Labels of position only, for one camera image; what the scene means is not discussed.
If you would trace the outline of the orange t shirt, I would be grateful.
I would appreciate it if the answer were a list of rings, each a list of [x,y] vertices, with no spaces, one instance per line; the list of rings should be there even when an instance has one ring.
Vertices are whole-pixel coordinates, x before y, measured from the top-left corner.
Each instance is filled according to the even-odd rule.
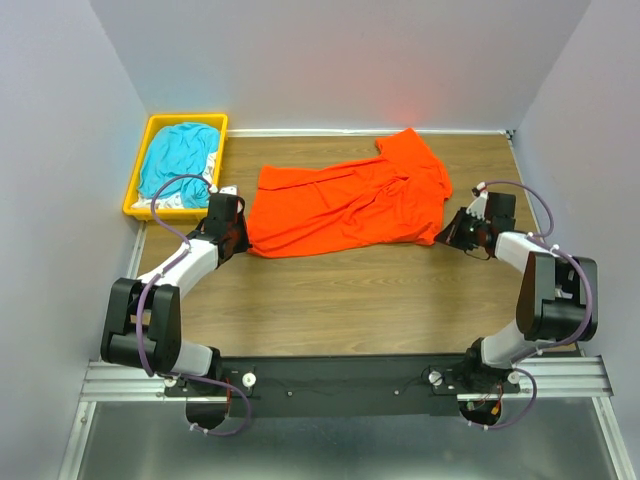
[[[434,244],[453,185],[418,133],[376,141],[378,154],[322,169],[265,166],[250,209],[251,253],[276,259],[376,244]]]

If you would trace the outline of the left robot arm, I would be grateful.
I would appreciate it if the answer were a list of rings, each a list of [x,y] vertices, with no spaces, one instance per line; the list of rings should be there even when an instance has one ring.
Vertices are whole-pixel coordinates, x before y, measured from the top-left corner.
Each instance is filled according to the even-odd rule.
[[[206,216],[173,255],[137,279],[114,282],[101,340],[103,361],[150,376],[221,379],[220,351],[182,338],[181,303],[205,276],[249,249],[244,207],[238,195],[213,194]]]

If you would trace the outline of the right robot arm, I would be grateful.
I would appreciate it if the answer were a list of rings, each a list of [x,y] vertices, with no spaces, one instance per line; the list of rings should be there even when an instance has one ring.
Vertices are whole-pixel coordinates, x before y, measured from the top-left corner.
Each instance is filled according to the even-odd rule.
[[[597,264],[562,255],[531,232],[515,229],[511,214],[487,218],[459,209],[435,241],[465,253],[481,248],[522,274],[515,318],[477,339],[452,368],[469,390],[505,381],[521,361],[547,349],[591,339],[597,330]]]

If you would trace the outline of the white t shirt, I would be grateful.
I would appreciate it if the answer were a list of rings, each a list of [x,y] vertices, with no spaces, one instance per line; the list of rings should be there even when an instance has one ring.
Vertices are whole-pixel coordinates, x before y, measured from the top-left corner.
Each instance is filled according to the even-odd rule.
[[[155,202],[157,209],[197,209],[208,203],[209,188],[218,153],[196,152],[189,156],[175,156],[151,152],[146,155],[139,176],[138,199],[134,209],[147,208],[152,197],[170,180]]]

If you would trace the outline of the light blue t shirt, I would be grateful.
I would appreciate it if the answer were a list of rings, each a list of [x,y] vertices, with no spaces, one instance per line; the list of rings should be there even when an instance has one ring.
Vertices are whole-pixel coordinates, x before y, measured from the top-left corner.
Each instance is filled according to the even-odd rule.
[[[147,148],[145,157],[151,152],[181,157],[194,155],[196,152],[218,153],[219,144],[218,129],[203,123],[183,122],[160,129]],[[153,197],[158,198],[161,191],[176,180],[178,177],[167,182]]]

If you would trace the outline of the yellow plastic bin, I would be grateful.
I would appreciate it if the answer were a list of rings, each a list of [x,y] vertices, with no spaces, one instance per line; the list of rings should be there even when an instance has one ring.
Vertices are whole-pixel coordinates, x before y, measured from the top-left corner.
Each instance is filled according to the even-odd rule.
[[[173,126],[183,122],[196,122],[212,126],[220,131],[220,144],[216,167],[214,170],[214,184],[219,185],[219,178],[222,167],[222,157],[224,151],[224,143],[227,137],[228,115],[225,113],[169,113],[169,114],[153,114],[147,120],[144,130],[142,142],[134,163],[132,175],[127,187],[125,199],[123,203],[123,212],[138,220],[151,220],[153,218],[150,206],[145,209],[134,209],[133,203],[138,199],[137,187],[139,185],[139,173],[144,161],[147,148],[155,135],[160,129],[166,126]],[[199,209],[157,209],[156,213],[163,220],[181,220],[187,221],[191,219],[200,219],[206,213],[205,208]]]

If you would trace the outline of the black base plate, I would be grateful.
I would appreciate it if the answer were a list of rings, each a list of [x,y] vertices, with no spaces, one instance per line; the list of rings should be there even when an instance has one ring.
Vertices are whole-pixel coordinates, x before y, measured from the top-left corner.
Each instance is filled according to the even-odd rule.
[[[226,357],[221,368],[255,418],[455,416],[468,398],[519,390],[462,354]]]

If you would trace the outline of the aluminium frame rail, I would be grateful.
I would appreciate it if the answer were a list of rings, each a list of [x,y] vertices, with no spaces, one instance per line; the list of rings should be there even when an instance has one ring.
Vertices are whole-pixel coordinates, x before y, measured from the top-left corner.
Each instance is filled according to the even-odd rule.
[[[64,479],[631,479],[602,359],[533,356],[455,416],[255,418],[242,390],[93,362]]]

